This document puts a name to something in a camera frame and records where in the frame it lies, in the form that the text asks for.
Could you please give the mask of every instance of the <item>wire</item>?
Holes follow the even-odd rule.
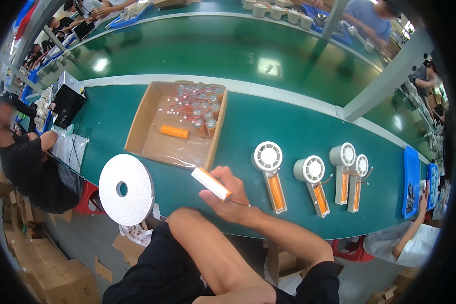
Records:
[[[246,206],[246,207],[251,207],[250,203],[247,202],[246,200],[242,199],[242,198],[234,198],[234,199],[238,199],[238,200],[241,200],[243,202],[246,202],[246,204],[241,204],[241,203],[237,203],[236,201],[233,201],[233,199],[229,198],[228,200],[232,203],[235,203],[237,205],[240,205],[240,206]]]

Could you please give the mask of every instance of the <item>white tape roll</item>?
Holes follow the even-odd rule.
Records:
[[[154,184],[147,168],[132,155],[110,159],[103,167],[98,188],[106,214],[121,225],[142,222],[152,209]]]

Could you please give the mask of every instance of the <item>white shirt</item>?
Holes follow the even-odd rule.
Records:
[[[120,5],[120,4],[127,2],[127,0],[105,0],[105,1],[110,2],[111,6]]]
[[[83,6],[83,11],[84,11],[84,18],[89,17],[89,13],[93,10],[93,8],[102,8],[102,3],[99,2],[98,0],[83,0],[83,3],[80,4],[80,6]]]

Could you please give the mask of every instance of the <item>finger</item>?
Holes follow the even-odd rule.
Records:
[[[201,190],[201,192],[199,192],[199,197],[201,197],[211,208],[214,208],[214,206],[220,202],[216,195],[209,190]]]

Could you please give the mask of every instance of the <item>stacked cardboard box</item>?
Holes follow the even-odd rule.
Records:
[[[94,274],[78,260],[68,260],[47,238],[28,239],[12,224],[3,228],[24,284],[41,303],[100,303]]]

